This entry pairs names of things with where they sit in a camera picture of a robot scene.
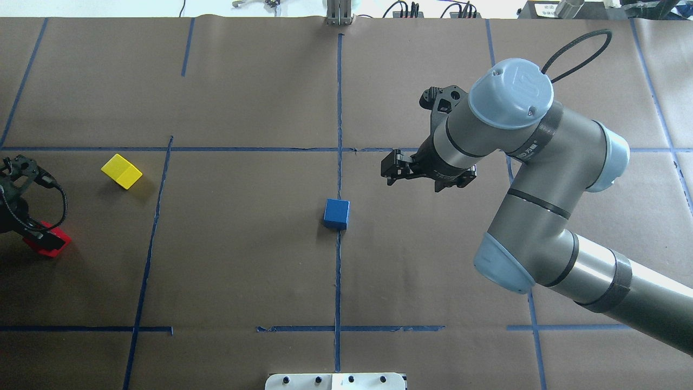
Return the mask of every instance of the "white bracket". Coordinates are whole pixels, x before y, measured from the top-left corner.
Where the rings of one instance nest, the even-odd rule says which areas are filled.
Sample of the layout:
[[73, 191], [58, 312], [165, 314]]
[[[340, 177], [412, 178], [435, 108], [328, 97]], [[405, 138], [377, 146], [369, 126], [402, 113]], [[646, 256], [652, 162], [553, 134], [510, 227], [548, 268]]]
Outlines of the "white bracket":
[[265, 390], [407, 390], [398, 373], [274, 374]]

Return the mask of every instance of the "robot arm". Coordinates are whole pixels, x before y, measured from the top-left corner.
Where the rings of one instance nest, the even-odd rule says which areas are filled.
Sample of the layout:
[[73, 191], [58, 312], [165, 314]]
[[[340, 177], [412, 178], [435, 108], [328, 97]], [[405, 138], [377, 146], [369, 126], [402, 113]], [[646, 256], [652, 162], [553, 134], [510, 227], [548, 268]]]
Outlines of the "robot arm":
[[388, 185], [428, 177], [436, 192], [463, 187], [497, 149], [523, 163], [475, 256], [482, 275], [519, 294], [537, 282], [693, 355], [693, 289], [565, 229], [585, 191], [626, 169], [622, 137], [563, 107], [549, 78], [519, 58], [499, 62], [469, 94], [432, 88], [421, 102], [431, 135], [410, 158], [395, 150], [383, 160]]
[[[15, 231], [25, 240], [46, 251], [65, 245], [65, 240], [51, 232], [60, 226], [67, 215], [67, 196], [55, 178], [36, 161], [18, 155], [4, 158], [0, 167], [0, 234]], [[53, 226], [44, 226], [29, 216], [29, 205], [21, 195], [32, 183], [44, 188], [56, 188], [62, 195], [62, 218]]]

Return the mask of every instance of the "light blue joint cap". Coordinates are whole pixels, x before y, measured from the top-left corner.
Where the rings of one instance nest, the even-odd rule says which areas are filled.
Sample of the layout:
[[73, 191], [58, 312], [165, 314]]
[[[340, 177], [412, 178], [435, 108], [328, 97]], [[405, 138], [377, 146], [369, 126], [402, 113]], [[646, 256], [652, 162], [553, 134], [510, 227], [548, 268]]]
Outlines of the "light blue joint cap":
[[587, 189], [588, 192], [600, 192], [611, 187], [614, 180], [621, 177], [626, 171], [628, 161], [631, 159], [631, 148], [628, 146], [628, 142], [620, 135], [607, 129], [604, 124], [600, 122], [597, 124], [604, 131], [606, 138], [606, 159], [604, 159], [602, 172], [595, 184]]
[[539, 66], [509, 58], [472, 85], [469, 108], [489, 126], [516, 130], [537, 124], [554, 102], [554, 87]]
[[474, 267], [491, 282], [518, 294], [528, 293], [535, 284], [522, 264], [489, 233], [484, 233]]

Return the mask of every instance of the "label sticker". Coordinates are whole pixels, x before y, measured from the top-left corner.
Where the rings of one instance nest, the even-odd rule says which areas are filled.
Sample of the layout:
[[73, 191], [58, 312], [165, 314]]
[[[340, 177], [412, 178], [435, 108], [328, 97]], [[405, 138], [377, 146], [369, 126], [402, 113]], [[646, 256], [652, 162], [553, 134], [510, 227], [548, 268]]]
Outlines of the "label sticker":
[[557, 4], [534, 4], [536, 16], [540, 17], [556, 17]]

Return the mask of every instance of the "blue tape line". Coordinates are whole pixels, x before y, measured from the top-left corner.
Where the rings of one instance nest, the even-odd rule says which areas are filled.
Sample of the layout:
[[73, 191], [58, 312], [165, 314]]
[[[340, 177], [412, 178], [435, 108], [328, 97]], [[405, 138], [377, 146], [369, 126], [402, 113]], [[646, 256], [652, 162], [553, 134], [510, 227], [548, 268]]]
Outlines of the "blue tape line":
[[486, 19], [486, 38], [489, 40], [489, 55], [491, 56], [491, 66], [495, 66], [495, 54], [493, 54], [493, 38], [491, 37], [491, 21]]
[[[393, 149], [396, 148], [363, 148], [363, 149], [354, 149], [353, 151], [356, 152], [391, 152]], [[399, 148], [399, 150], [403, 152], [415, 152], [418, 151], [419, 148]]]
[[[342, 332], [438, 332], [445, 329], [444, 325], [404, 325], [404, 326], [388, 326], [388, 325], [364, 325], [364, 326], [342, 326]], [[334, 332], [334, 326], [272, 326], [271, 328], [256, 328], [258, 333], [274, 333], [274, 332]]]
[[669, 153], [671, 149], [667, 148], [631, 148], [634, 153]]
[[[0, 326], [0, 332], [132, 332], [132, 326], [75, 326], [75, 325], [15, 325]], [[140, 332], [166, 332], [173, 335], [172, 326], [146, 326]]]
[[683, 172], [681, 171], [681, 164], [678, 162], [678, 156], [674, 150], [674, 143], [672, 142], [672, 136], [669, 134], [669, 126], [667, 126], [667, 121], [664, 119], [664, 114], [662, 113], [662, 107], [659, 104], [659, 98], [654, 90], [654, 85], [652, 84], [652, 79], [650, 77], [649, 69], [647, 68], [647, 63], [642, 54], [642, 48], [640, 47], [640, 38], [638, 37], [638, 30], [635, 28], [635, 21], [630, 19], [631, 30], [633, 31], [633, 39], [635, 40], [635, 47], [638, 50], [638, 57], [640, 59], [640, 64], [642, 65], [642, 70], [645, 72], [645, 78], [647, 79], [647, 86], [650, 89], [650, 94], [652, 95], [652, 100], [654, 101], [654, 106], [657, 109], [657, 116], [659, 117], [659, 122], [662, 124], [664, 129], [664, 136], [667, 138], [667, 145], [669, 146], [669, 151], [674, 159], [674, 164], [676, 165], [676, 173], [678, 174], [678, 181], [681, 182], [681, 187], [683, 188], [683, 195], [686, 197], [686, 202], [688, 203], [688, 211], [693, 215], [693, 201], [691, 200], [690, 192], [688, 191], [688, 185], [683, 177]]
[[539, 326], [536, 323], [536, 311], [534, 310], [534, 296], [532, 291], [529, 290], [527, 295], [527, 302], [529, 303], [529, 316], [532, 318], [532, 334], [534, 335], [534, 352], [536, 353], [536, 365], [539, 369], [539, 382], [541, 383], [541, 390], [546, 390], [546, 375], [544, 374], [544, 358], [541, 354], [541, 341], [539, 340]]
[[44, 22], [41, 25], [41, 32], [38, 38], [36, 38], [36, 43], [34, 44], [34, 51], [31, 52], [31, 57], [29, 58], [29, 63], [26, 65], [26, 70], [24, 71], [24, 77], [21, 78], [21, 83], [19, 84], [19, 89], [17, 90], [17, 95], [15, 96], [15, 102], [12, 104], [10, 109], [10, 114], [7, 117], [7, 122], [5, 123], [5, 131], [0, 138], [0, 148], [5, 144], [5, 139], [7, 139], [7, 134], [10, 132], [10, 126], [12, 126], [12, 120], [15, 118], [15, 111], [17, 111], [17, 106], [19, 105], [19, 98], [21, 98], [21, 93], [24, 91], [24, 86], [26, 85], [26, 80], [29, 78], [29, 72], [31, 71], [31, 65], [36, 59], [36, 53], [39, 51], [39, 45], [41, 40], [43, 40], [43, 34], [46, 32], [46, 26], [48, 25], [48, 18], [44, 18]]
[[174, 152], [338, 152], [339, 148], [283, 148], [283, 147], [245, 147], [245, 146], [219, 146], [219, 147], [194, 147], [178, 146], [172, 149]]
[[154, 237], [157, 234], [157, 226], [159, 225], [159, 215], [161, 214], [161, 195], [164, 193], [164, 184], [166, 183], [166, 172], [168, 172], [168, 163], [171, 157], [171, 146], [173, 145], [173, 136], [168, 140], [168, 150], [166, 151], [166, 159], [164, 160], [164, 171], [161, 173], [161, 184], [159, 186], [159, 196], [157, 197], [157, 208], [154, 212], [154, 223], [152, 224], [152, 235], [149, 238], [149, 249], [147, 250], [147, 262], [144, 265], [144, 276], [142, 277], [142, 287], [139, 290], [139, 302], [137, 303], [137, 314], [134, 319], [134, 329], [132, 330], [132, 340], [130, 341], [130, 355], [128, 356], [128, 367], [125, 370], [125, 381], [123, 382], [123, 390], [128, 390], [130, 385], [130, 374], [132, 373], [132, 363], [134, 361], [135, 347], [137, 346], [137, 336], [139, 333], [139, 324], [142, 320], [142, 307], [144, 306], [144, 296], [147, 291], [147, 279], [149, 278], [149, 270], [152, 266], [152, 249], [154, 247]]
[[342, 231], [337, 232], [337, 271], [335, 276], [335, 372], [342, 370]]
[[508, 177], [510, 178], [510, 184], [513, 184], [513, 180], [515, 180], [515, 175], [513, 175], [513, 165], [509, 155], [505, 156], [505, 163], [508, 165]]
[[[342, 39], [337, 35], [337, 199], [342, 198]], [[335, 274], [335, 372], [342, 370], [342, 232], [337, 232]]]
[[274, 333], [274, 332], [334, 332], [334, 326], [272, 326], [271, 328], [256, 328], [258, 333]]
[[166, 148], [148, 148], [148, 147], [111, 147], [111, 146], [11, 146], [3, 148], [5, 151], [46, 151], [46, 152], [165, 152]]
[[404, 326], [342, 326], [343, 332], [438, 332], [444, 325], [404, 325]]
[[[631, 327], [622, 323], [614, 324], [572, 324], [572, 325], [538, 325], [537, 328], [544, 330], [628, 330]], [[510, 332], [532, 331], [532, 325], [508, 325], [506, 328]]]
[[[394, 148], [348, 148], [342, 152], [391, 152]], [[416, 152], [418, 148], [399, 148], [404, 152]], [[160, 146], [7, 146], [4, 151], [47, 151], [47, 152], [165, 152], [168, 148]], [[674, 148], [677, 153], [693, 153], [693, 148]], [[286, 148], [286, 147], [253, 147], [253, 146], [176, 146], [174, 152], [339, 152], [339, 148]], [[670, 153], [667, 148], [631, 148], [634, 153]]]
[[[131, 152], [165, 152], [163, 147], [135, 146], [11, 146], [6, 151], [131, 151]], [[284, 148], [284, 147], [247, 147], [247, 146], [177, 146], [174, 152], [336, 152], [337, 148]]]
[[140, 332], [166, 332], [173, 336], [173, 326], [141, 326]]
[[193, 29], [195, 28], [195, 18], [190, 19], [190, 29], [188, 29], [188, 43], [185, 46], [185, 57], [183, 58], [183, 70], [180, 75], [185, 77], [185, 72], [188, 70], [188, 56], [190, 55], [190, 43], [193, 41]]

